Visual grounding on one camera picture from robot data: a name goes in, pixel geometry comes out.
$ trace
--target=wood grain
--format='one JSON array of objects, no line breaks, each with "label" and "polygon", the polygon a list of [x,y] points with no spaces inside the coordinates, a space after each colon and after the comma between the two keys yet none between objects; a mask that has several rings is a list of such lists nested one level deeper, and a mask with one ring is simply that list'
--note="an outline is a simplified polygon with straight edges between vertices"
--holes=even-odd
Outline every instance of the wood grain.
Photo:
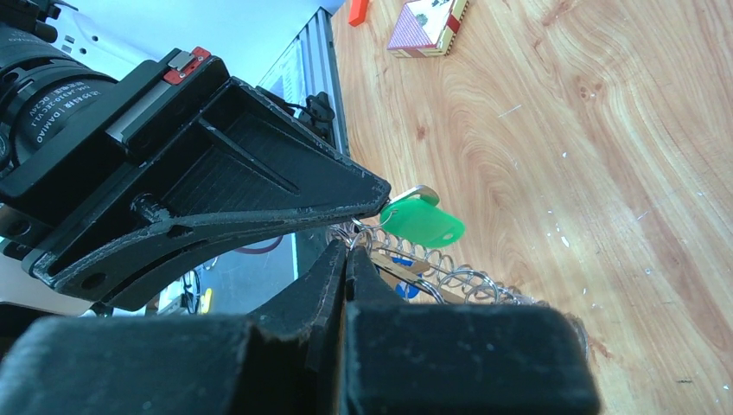
[{"label": "wood grain", "polygon": [[459,260],[583,319],[606,413],[733,413],[731,3],[473,0],[450,56],[403,60],[402,2],[358,28],[349,5],[354,159],[435,188]]}]

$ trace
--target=keychain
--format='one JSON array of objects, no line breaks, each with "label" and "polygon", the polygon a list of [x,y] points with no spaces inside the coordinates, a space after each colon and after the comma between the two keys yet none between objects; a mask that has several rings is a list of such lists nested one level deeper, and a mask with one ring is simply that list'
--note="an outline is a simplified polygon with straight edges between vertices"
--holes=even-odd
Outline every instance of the keychain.
[{"label": "keychain", "polygon": [[466,227],[437,207],[440,196],[423,184],[393,199],[379,214],[382,228],[427,248],[442,248],[459,240]]}]

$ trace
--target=scratch on table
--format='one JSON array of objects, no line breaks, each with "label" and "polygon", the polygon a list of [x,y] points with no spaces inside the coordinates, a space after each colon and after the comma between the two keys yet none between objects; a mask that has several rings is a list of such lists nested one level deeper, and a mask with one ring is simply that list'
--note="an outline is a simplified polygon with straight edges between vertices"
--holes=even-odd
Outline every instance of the scratch on table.
[{"label": "scratch on table", "polygon": [[514,108],[512,108],[511,110],[509,110],[509,111],[507,111],[507,112],[504,112],[503,114],[501,114],[501,115],[499,116],[499,118],[502,118],[502,117],[504,117],[504,116],[505,116],[505,115],[507,115],[507,114],[510,114],[510,113],[512,113],[512,112],[515,112],[515,111],[519,110],[519,109],[520,109],[521,107],[522,107],[522,104],[519,104],[519,105],[515,106]]}]

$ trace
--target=black cylindrical motor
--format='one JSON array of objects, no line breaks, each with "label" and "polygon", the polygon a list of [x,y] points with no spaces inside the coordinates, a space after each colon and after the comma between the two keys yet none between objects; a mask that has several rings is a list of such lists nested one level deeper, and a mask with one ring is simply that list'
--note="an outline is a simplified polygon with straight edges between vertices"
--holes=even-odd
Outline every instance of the black cylindrical motor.
[{"label": "black cylindrical motor", "polygon": [[28,160],[116,82],[0,23],[0,170]]}]

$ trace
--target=small cardboard box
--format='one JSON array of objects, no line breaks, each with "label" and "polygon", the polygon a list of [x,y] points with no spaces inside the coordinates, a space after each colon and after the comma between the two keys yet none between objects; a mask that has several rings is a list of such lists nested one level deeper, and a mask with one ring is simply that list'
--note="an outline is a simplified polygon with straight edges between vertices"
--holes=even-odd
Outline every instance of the small cardboard box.
[{"label": "small cardboard box", "polygon": [[461,28],[468,0],[413,0],[405,3],[387,50],[398,58],[442,56]]}]

